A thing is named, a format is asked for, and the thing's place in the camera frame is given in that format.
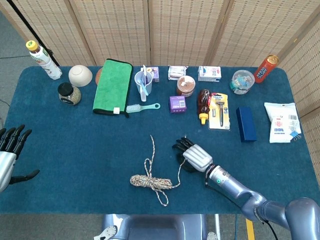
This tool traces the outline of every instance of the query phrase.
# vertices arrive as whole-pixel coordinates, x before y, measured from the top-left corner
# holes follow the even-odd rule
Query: rope
[[[152,158],[151,160],[149,158],[146,158],[144,160],[144,169],[146,172],[146,175],[133,175],[130,178],[130,183],[136,187],[144,187],[144,188],[151,188],[153,191],[155,191],[156,196],[158,197],[159,202],[162,206],[166,207],[169,204],[169,199],[166,193],[163,190],[166,189],[174,189],[176,187],[180,186],[180,170],[182,165],[185,163],[186,160],[184,160],[179,167],[178,171],[178,184],[172,185],[171,180],[167,178],[158,178],[158,177],[152,177],[152,163],[154,162],[156,148],[155,148],[155,141],[154,138],[150,135],[152,140],[152,146],[153,146],[153,152],[152,152]],[[163,196],[166,199],[166,203],[163,203],[160,199],[159,192],[163,194]]]

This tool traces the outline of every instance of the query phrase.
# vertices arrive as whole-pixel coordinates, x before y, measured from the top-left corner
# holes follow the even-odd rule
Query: white packet
[[[265,102],[264,107],[271,122],[270,143],[290,143],[301,134],[296,104],[278,104]]]

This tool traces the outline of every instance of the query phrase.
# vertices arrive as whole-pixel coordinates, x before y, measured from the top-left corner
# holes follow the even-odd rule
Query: small white box
[[[198,81],[220,82],[221,68],[219,66],[199,66]]]

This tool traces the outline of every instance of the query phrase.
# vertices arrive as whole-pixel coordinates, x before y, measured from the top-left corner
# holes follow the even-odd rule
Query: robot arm
[[[0,192],[4,191],[8,185],[30,180],[40,172],[37,169],[25,176],[12,176],[16,160],[32,132],[29,129],[20,136],[24,128],[25,125],[10,128],[8,131],[5,128],[0,129]]]
[[[320,240],[320,207],[312,199],[302,197],[287,206],[268,201],[260,193],[253,191],[232,177],[221,166],[215,165],[210,156],[199,145],[186,137],[177,140],[173,148],[182,151],[184,159],[196,170],[204,172],[234,199],[249,195],[241,206],[243,215],[251,221],[270,221],[291,232],[292,240]]]

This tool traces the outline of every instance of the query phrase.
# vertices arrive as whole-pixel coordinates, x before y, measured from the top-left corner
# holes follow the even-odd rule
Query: white bowl
[[[69,71],[70,83],[75,87],[84,87],[92,80],[92,72],[83,65],[75,65]]]

